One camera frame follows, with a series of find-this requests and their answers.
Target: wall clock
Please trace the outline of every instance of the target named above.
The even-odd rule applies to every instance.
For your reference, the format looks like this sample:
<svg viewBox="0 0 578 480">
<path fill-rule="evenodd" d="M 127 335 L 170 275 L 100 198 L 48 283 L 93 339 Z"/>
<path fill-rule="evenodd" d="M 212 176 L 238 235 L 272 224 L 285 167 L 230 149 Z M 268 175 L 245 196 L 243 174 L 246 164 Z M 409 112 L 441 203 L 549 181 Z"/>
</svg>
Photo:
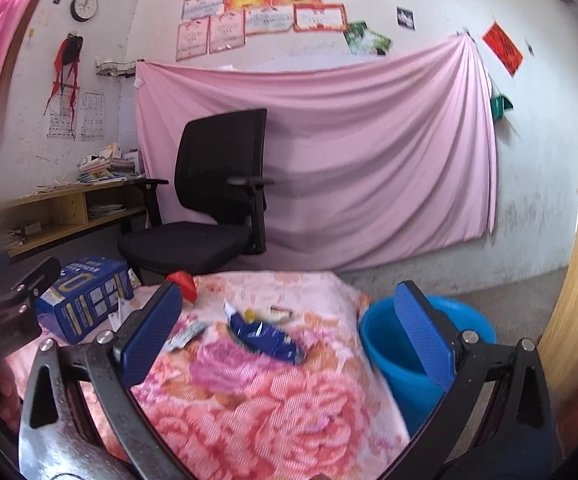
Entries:
<svg viewBox="0 0 578 480">
<path fill-rule="evenodd" d="M 98 0 L 72 0 L 70 12 L 77 22 L 88 22 L 98 12 Z"/>
</svg>

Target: mesh chair back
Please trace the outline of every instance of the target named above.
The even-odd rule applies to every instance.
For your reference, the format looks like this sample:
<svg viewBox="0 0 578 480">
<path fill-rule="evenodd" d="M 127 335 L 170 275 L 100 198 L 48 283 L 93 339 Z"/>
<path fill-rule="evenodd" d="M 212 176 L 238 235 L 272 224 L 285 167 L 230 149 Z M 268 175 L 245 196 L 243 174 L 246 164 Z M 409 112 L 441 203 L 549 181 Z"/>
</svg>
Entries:
<svg viewBox="0 0 578 480">
<path fill-rule="evenodd" d="M 251 213 L 243 189 L 230 176 L 261 176 L 267 110 L 243 110 L 185 126 L 174 187 L 180 205 L 211 215 L 219 224 L 243 224 Z"/>
</svg>

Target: human hand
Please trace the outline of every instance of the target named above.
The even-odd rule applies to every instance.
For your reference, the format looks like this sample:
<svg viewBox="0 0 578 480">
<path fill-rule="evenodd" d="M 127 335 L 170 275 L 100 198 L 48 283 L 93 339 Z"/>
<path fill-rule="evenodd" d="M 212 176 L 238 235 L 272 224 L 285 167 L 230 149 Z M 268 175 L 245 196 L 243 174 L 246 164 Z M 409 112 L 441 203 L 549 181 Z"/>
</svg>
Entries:
<svg viewBox="0 0 578 480">
<path fill-rule="evenodd" d="M 0 362 L 0 418 L 14 433 L 20 427 L 20 397 L 16 389 L 13 371 L 7 361 Z"/>
</svg>

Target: blue gripper pad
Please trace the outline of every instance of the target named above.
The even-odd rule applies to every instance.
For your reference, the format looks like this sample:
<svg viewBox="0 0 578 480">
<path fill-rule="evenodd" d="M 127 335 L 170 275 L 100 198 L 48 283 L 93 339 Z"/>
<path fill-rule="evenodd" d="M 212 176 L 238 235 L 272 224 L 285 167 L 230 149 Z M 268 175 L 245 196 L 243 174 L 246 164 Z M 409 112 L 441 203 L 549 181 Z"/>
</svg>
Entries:
<svg viewBox="0 0 578 480">
<path fill-rule="evenodd" d="M 164 282 L 142 309 L 125 320 L 113 348 L 125 388 L 140 384 L 147 377 L 181 310 L 180 287 Z"/>
<path fill-rule="evenodd" d="M 447 339 L 457 335 L 457 330 L 453 327 L 451 331 L 443 319 L 438 319 L 434 308 L 413 282 L 402 282 L 396 287 L 393 307 L 427 376 L 445 392 L 449 391 L 456 371 L 454 353 Z M 451 323 L 445 314 L 441 314 Z"/>
</svg>

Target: black office chair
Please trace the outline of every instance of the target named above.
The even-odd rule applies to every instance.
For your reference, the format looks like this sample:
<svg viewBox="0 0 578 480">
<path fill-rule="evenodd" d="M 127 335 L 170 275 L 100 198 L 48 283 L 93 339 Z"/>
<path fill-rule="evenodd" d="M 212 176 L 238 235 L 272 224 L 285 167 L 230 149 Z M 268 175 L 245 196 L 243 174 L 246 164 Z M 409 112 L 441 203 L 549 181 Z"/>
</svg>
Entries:
<svg viewBox="0 0 578 480">
<path fill-rule="evenodd" d="M 134 268 L 158 274 L 216 272 L 239 254 L 266 250 L 262 177 L 267 110 L 244 110 L 191 121 L 182 134 L 174 187 L 180 205 L 218 224 L 162 224 L 156 188 L 166 180 L 142 179 L 151 228 L 120 238 L 118 250 Z"/>
</svg>

